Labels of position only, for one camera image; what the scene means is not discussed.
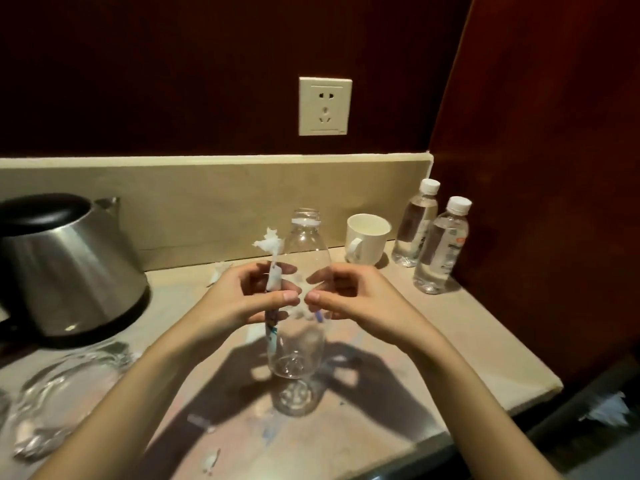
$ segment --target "kettle spout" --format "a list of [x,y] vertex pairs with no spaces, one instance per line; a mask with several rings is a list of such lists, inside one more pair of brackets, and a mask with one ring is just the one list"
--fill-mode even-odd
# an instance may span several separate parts
[[93,201],[96,205],[105,209],[114,218],[120,215],[120,197],[105,197]]

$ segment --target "electric kettle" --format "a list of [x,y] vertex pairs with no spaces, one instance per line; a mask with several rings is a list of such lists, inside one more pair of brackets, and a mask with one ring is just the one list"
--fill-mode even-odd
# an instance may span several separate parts
[[0,340],[80,347],[124,330],[150,290],[118,200],[39,194],[0,203]]

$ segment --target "wall outlet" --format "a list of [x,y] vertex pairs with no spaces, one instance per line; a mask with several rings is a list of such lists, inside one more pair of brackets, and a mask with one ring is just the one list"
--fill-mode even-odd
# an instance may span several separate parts
[[347,134],[351,79],[300,77],[298,134]]

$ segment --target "fingernail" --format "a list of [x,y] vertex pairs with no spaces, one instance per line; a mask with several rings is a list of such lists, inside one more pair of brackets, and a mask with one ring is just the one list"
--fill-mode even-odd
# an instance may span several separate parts
[[293,290],[286,290],[282,294],[282,297],[284,298],[284,301],[286,301],[288,303],[290,301],[295,301],[295,299],[298,297],[298,293],[296,293]]
[[311,303],[317,303],[318,301],[320,301],[320,293],[318,293],[317,291],[309,291],[309,293],[307,293],[307,299]]

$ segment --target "beige countertop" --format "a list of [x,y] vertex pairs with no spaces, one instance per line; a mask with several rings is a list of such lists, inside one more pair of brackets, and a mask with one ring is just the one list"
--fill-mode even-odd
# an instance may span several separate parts
[[[387,254],[392,242],[387,243]],[[334,261],[344,249],[331,249]],[[206,291],[214,265],[148,272],[153,298],[143,316],[114,337],[142,351]],[[390,262],[382,273],[447,336],[503,407],[515,414],[548,400],[562,383],[466,290],[437,296],[416,290],[412,269]],[[319,402],[300,418],[277,412],[271,394],[282,384],[266,365],[264,326],[236,331],[189,375],[154,440],[137,479],[204,478],[202,463],[220,449],[219,479],[350,478],[381,465],[400,466],[443,450],[450,436],[415,366],[398,348],[350,321],[331,322],[326,357],[314,380]],[[15,394],[25,380],[68,351],[37,351],[0,370]],[[212,433],[189,414],[216,426]],[[27,478],[34,466],[10,458],[10,428],[0,436],[0,469]]]

